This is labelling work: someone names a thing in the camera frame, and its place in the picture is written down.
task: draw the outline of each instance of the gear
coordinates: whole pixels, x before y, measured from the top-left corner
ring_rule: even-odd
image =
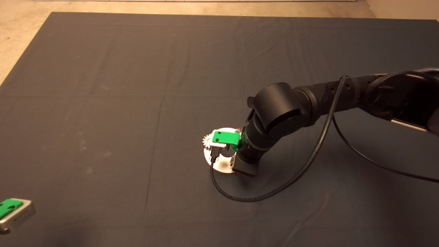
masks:
[[[209,135],[208,134],[203,137],[203,146],[206,150],[210,151],[211,148],[209,145]]]

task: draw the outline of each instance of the floor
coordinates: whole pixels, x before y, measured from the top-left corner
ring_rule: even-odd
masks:
[[[247,15],[439,19],[437,0],[355,2],[172,3],[0,0],[0,85],[53,11],[176,15]]]

